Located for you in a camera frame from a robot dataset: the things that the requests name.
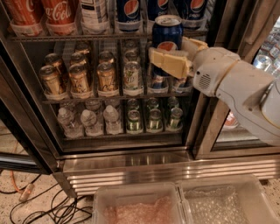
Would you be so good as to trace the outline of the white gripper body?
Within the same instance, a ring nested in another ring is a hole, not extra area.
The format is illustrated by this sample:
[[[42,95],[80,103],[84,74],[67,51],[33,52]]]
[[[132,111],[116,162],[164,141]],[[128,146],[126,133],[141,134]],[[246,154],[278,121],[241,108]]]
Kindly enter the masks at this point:
[[[222,47],[197,52],[193,59],[193,86],[204,95],[215,97],[222,79],[240,59],[238,54]]]

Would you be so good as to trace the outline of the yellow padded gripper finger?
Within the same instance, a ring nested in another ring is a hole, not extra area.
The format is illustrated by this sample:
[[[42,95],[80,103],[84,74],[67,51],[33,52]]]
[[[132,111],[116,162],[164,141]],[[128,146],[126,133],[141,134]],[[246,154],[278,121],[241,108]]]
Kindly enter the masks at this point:
[[[200,41],[194,38],[183,37],[181,49],[188,53],[188,59],[193,60],[195,55],[204,49],[207,49],[208,45],[204,41]]]
[[[151,47],[149,59],[155,67],[161,68],[177,79],[186,78],[193,67],[193,63],[188,59],[188,52],[184,51],[166,51]]]

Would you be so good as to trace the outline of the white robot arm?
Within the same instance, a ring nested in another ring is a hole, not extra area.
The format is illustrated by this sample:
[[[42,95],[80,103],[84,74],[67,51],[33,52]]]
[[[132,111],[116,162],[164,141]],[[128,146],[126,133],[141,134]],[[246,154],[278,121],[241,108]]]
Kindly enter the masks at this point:
[[[222,100],[238,122],[266,144],[280,145],[280,83],[223,47],[183,38],[180,50],[149,49],[151,64],[175,78],[192,76],[193,87]]]

